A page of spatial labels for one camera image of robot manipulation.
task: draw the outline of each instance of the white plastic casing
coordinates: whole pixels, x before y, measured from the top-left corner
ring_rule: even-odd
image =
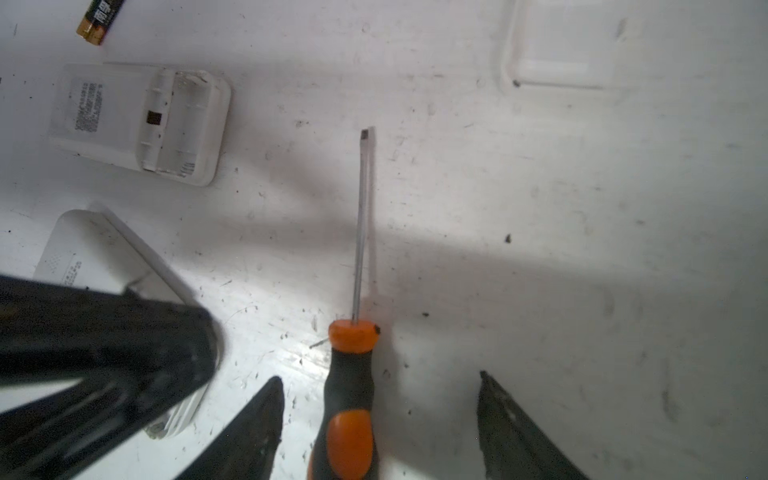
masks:
[[[93,160],[204,186],[216,173],[230,96],[206,71],[69,64],[48,139]]]
[[[611,85],[627,0],[515,0],[502,39],[500,85]]]
[[[183,303],[147,260],[105,215],[87,210],[62,214],[35,269],[35,280],[105,293],[127,285],[141,298]],[[208,385],[200,387],[144,430],[154,439],[172,437],[189,425]],[[43,393],[61,387],[48,385]]]

